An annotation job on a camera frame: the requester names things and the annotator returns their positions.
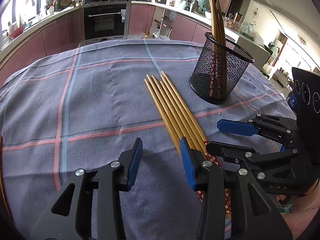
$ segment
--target oven handle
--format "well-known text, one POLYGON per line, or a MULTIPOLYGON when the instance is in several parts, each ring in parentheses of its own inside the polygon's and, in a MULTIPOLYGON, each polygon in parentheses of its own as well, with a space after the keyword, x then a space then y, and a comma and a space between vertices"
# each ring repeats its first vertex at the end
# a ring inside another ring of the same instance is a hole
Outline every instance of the oven handle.
POLYGON ((121 12, 117 12, 117 13, 103 13, 103 14, 89 15, 89 17, 101 16, 101 15, 110 15, 110 14, 121 14, 121 12))

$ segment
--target blue gripper pad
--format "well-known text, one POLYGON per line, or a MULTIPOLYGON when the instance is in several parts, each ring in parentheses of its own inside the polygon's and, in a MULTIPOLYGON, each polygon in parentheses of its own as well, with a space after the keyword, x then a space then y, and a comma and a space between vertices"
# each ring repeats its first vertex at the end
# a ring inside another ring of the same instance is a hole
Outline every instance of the blue gripper pad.
POLYGON ((189 186, 192 188, 192 190, 196 190, 195 168, 191 160, 193 155, 185 137, 183 137, 180 140, 180 153, 182 157, 184 171, 187 177, 187 182, 189 186))
POLYGON ((140 138, 137 138, 132 150, 134 150, 132 161, 129 167, 129 172, 128 172, 128 182, 127 186, 128 189, 130 190, 131 187, 134 185, 139 169, 139 164, 142 156, 142 140, 140 138))
POLYGON ((253 124, 241 123, 236 121, 221 119, 217 123, 217 128, 221 132, 234 133, 245 136, 252 136, 258 134, 259 130, 253 124))

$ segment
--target oven door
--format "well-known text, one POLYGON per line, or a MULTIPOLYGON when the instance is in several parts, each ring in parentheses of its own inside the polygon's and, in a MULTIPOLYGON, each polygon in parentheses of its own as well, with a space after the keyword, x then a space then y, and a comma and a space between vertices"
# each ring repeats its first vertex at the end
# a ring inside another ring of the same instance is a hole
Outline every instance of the oven door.
POLYGON ((99 5, 84 8, 86 43, 125 36, 126 4, 99 5))

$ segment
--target mesh pen holder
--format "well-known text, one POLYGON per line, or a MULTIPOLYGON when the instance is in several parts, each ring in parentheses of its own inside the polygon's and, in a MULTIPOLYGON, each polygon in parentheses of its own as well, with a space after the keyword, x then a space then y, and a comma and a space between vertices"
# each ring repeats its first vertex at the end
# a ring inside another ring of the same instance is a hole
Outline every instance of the mesh pen holder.
POLYGON ((223 104, 242 77, 253 57, 226 39, 226 45, 205 33, 207 38, 196 68, 189 79, 192 90, 211 104, 223 104))

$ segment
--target red bowl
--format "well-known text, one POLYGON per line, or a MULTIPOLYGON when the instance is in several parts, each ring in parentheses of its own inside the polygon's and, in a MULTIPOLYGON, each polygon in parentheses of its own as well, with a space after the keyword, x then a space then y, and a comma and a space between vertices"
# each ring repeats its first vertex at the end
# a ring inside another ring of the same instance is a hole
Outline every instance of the red bowl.
POLYGON ((15 31, 13 31, 13 33, 11 33, 9 35, 9 38, 10 39, 15 39, 16 37, 21 35, 23 33, 25 27, 26 27, 26 24, 21 25, 18 29, 16 29, 15 31))

